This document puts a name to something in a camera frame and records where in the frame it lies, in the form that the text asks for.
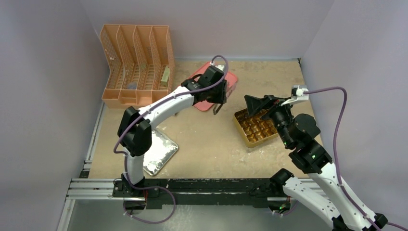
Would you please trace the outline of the gold chocolate box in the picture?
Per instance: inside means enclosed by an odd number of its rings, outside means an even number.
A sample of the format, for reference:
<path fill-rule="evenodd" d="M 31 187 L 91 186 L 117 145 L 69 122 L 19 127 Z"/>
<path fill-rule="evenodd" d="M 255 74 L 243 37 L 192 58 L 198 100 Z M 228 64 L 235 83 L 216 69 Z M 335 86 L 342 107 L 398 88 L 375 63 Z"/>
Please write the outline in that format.
<path fill-rule="evenodd" d="M 246 147 L 254 148 L 279 137 L 272 121 L 262 120 L 262 116 L 265 114 L 265 109 L 254 116 L 249 116 L 247 109 L 234 113 L 233 123 Z"/>

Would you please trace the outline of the pink tongs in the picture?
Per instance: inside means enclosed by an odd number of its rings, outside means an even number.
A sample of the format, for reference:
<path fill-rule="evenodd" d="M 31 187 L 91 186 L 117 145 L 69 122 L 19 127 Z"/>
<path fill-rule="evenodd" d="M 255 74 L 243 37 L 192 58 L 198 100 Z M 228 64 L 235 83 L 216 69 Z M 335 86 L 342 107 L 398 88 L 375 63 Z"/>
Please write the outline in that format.
<path fill-rule="evenodd" d="M 234 91 L 234 86 L 233 85 L 231 85 L 231 86 L 228 85 L 227 92 L 226 92 L 226 97 L 228 98 L 233 91 Z"/>

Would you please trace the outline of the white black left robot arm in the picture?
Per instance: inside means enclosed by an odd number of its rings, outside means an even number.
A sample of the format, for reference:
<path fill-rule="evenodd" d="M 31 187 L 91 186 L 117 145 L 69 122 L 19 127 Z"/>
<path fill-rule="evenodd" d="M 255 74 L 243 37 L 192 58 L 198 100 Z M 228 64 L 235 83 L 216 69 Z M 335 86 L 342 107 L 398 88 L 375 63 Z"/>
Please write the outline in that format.
<path fill-rule="evenodd" d="M 152 145 L 152 131 L 169 117 L 199 102 L 226 103 L 228 68 L 227 64 L 211 64 L 203 74 L 184 80 L 162 99 L 140 109 L 125 110 L 114 153 L 120 152 L 119 146 L 124 148 L 121 151 L 125 157 L 123 179 L 127 181 L 125 191 L 130 196 L 137 197 L 143 192 L 143 161 Z"/>

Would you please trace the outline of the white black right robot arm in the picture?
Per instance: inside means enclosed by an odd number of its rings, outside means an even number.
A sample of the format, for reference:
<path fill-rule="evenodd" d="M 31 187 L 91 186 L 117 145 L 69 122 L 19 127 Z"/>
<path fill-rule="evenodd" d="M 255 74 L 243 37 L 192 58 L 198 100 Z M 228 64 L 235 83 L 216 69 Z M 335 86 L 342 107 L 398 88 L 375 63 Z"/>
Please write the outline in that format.
<path fill-rule="evenodd" d="M 375 231 L 388 223 L 385 215 L 367 208 L 353 192 L 348 195 L 344 193 L 349 186 L 338 176 L 337 167 L 329 153 L 316 141 L 320 129 L 313 116 L 292 115 L 293 104 L 307 101 L 308 95 L 290 98 L 245 95 L 244 99 L 250 116 L 261 110 L 266 111 L 262 119 L 272 121 L 285 148 L 291 150 L 289 157 L 294 165 L 325 193 L 322 196 L 303 186 L 297 177 L 282 168 L 270 179 L 270 189 L 274 195 L 286 194 L 294 198 L 334 231 Z"/>

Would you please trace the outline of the pink plastic tray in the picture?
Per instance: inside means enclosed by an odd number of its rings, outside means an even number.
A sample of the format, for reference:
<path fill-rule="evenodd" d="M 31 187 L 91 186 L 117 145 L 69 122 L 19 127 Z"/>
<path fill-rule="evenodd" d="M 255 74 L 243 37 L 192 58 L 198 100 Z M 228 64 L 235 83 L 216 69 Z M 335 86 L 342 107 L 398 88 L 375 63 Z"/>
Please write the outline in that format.
<path fill-rule="evenodd" d="M 191 77 L 193 77 L 193 76 L 195 76 L 197 74 L 203 74 L 205 72 L 205 70 L 209 66 L 210 66 L 210 61 L 206 62 L 202 67 L 200 67 L 195 73 L 193 73 L 191 75 Z M 237 83 L 238 83 L 238 78 L 232 72 L 229 71 L 227 73 L 226 80 L 227 80 L 228 85 L 230 85 L 230 86 L 233 85 L 234 86 L 234 91 L 235 91 Z M 213 105 L 214 105 L 214 103 L 209 103 L 207 101 L 203 101 L 203 102 L 199 102 L 199 103 L 195 104 L 194 107 L 196 109 L 198 109 L 199 111 L 208 111 Z"/>

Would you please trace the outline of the green eraser block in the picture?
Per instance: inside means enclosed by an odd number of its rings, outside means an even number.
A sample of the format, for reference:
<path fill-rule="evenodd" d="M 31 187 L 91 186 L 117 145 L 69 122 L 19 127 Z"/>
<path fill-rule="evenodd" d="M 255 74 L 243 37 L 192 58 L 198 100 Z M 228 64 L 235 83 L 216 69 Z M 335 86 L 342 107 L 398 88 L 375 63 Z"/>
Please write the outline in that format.
<path fill-rule="evenodd" d="M 169 77 L 170 77 L 170 68 L 168 65 L 164 66 L 163 68 L 163 73 L 160 79 L 160 84 L 167 87 L 168 82 L 169 82 Z"/>

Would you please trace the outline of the silver foil tray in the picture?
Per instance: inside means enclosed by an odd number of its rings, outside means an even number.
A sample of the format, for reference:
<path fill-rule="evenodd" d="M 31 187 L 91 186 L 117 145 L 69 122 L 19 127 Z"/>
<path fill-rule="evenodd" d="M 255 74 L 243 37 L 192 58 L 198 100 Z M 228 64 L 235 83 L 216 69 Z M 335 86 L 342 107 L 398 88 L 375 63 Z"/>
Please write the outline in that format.
<path fill-rule="evenodd" d="M 144 155 L 143 170 L 150 176 L 156 176 L 179 146 L 160 130 L 152 131 L 152 145 Z"/>

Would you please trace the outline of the orange plastic file organizer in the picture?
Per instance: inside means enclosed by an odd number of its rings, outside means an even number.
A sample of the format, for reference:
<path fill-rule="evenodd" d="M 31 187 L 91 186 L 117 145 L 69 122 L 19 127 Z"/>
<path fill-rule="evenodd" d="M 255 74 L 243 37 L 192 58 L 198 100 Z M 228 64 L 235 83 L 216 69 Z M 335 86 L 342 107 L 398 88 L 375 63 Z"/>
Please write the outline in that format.
<path fill-rule="evenodd" d="M 108 108 L 144 107 L 172 92 L 175 57 L 169 26 L 104 24 L 100 41 L 110 71 L 102 95 Z M 166 65 L 167 87 L 160 84 Z"/>

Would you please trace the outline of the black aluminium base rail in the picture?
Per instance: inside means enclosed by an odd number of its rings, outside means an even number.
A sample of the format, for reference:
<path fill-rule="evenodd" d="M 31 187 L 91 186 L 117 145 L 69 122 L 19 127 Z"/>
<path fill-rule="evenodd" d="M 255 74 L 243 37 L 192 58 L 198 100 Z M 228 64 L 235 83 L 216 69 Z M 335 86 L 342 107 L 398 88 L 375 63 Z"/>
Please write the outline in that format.
<path fill-rule="evenodd" d="M 146 202 L 148 209 L 163 205 L 248 205 L 277 207 L 287 196 L 268 178 L 252 179 L 146 179 L 147 191 L 129 190 L 121 180 L 73 179 L 67 199 Z"/>

